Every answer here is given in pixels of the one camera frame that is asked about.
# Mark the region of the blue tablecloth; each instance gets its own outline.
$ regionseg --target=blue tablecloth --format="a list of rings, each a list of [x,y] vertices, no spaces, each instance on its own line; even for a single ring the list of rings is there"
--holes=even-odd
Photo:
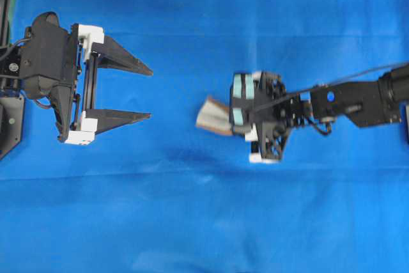
[[[0,162],[1,272],[408,270],[403,124],[298,129],[269,166],[194,124],[207,95],[228,103],[237,71],[297,90],[408,59],[409,0],[17,0],[12,40],[46,11],[148,64],[153,77],[100,72],[97,107],[153,116],[77,147],[27,102]]]

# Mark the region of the gripper jaw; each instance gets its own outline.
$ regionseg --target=gripper jaw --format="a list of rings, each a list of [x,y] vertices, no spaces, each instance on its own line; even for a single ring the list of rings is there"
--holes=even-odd
[[[79,95],[77,83],[82,63],[84,93]],[[47,98],[48,106],[36,103],[53,108],[58,140],[62,143],[89,144],[97,134],[150,117],[148,113],[95,109],[98,68],[153,75],[141,60],[105,35],[101,27],[74,24],[68,32],[60,27],[57,14],[46,12],[26,28],[24,45],[14,47],[0,61],[0,98],[18,98],[20,91],[28,99]]]
[[[99,54],[98,68],[113,68],[141,75],[153,75],[153,72],[141,60],[133,57],[110,36],[105,35],[103,44],[94,43],[92,51]]]

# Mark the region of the white plastic bracket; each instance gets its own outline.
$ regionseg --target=white plastic bracket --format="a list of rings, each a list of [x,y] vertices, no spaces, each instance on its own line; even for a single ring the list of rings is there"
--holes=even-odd
[[[83,111],[81,113],[79,126],[79,130],[70,130],[68,132],[68,138],[65,140],[66,144],[89,145],[95,140],[95,132],[98,128],[98,119],[87,118],[86,111]]]
[[[84,62],[89,59],[93,43],[104,43],[104,29],[97,26],[78,25],[78,38],[82,39],[82,48],[84,48]]]

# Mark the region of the white plastic part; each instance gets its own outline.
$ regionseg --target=white plastic part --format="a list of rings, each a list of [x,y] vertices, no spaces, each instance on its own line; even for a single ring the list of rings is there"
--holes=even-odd
[[[265,163],[265,164],[273,164],[273,163],[278,162],[278,160],[273,160],[273,159],[262,159],[260,153],[251,153],[249,155],[249,161],[251,163]]]
[[[104,29],[97,26],[78,25],[78,38],[83,40],[82,48],[84,48],[84,61],[89,59],[93,43],[104,43]]]
[[[261,72],[254,72],[253,74],[253,80],[259,81],[261,78]]]
[[[244,135],[244,139],[246,142],[258,141],[256,124],[253,124],[250,132]]]
[[[87,118],[86,111],[83,111],[81,113],[79,127],[79,130],[70,130],[68,132],[68,138],[65,140],[66,144],[89,145],[95,140],[95,132],[98,128],[98,119]]]

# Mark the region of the black metal bracket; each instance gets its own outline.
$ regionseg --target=black metal bracket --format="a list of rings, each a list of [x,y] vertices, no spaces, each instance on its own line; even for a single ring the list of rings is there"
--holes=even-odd
[[[10,40],[10,6],[12,0],[0,0],[0,56]],[[0,160],[15,148],[22,139],[25,98],[20,94],[20,82],[14,77],[19,74],[20,55],[12,51],[6,61],[0,61]]]

